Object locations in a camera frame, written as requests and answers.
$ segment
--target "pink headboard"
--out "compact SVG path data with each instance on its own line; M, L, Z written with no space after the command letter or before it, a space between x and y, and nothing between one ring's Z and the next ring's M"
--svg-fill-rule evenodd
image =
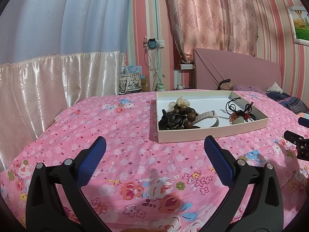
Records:
M280 65L253 56L211 49L194 49L196 88L216 90L225 79L242 86L267 90L281 87Z

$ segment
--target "wall socket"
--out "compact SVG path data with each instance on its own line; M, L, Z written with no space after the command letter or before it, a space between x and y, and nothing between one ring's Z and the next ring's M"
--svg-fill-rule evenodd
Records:
M191 64L180 64L181 70L193 70L193 65Z
M164 40L159 40L158 42L160 44L160 49L164 48Z

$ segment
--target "light blue curtain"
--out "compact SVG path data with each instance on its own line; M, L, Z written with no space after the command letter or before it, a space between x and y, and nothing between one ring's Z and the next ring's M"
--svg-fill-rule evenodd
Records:
M10 0L0 64L52 54L126 52L129 0Z
M0 16L0 172L67 107L118 94L129 0L10 0Z

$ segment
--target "watch band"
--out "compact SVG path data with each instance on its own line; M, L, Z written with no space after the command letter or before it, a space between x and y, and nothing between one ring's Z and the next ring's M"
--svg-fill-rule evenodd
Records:
M201 122L202 120L207 119L207 118L216 118L217 119L216 123L214 123L211 127L219 126L219 118L218 118L218 115L216 114L215 111L209 111L209 112L205 112L205 113L198 115L196 117L195 121L193 122L193 124L195 125L198 122Z

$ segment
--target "wall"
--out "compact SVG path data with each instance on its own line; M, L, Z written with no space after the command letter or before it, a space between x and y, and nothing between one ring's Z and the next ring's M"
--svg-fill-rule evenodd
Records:
M284 92L309 105L309 47L294 44L286 6L300 0L253 0L258 18L257 54L281 65Z
M145 57L143 41L145 36L164 40L165 47L161 49L161 70L165 75L166 90L172 90L177 84L192 85L192 71L174 70L173 38L167 9L166 0L130 1L127 64L143 66L143 74L153 85L154 74L149 72L146 66L148 59Z

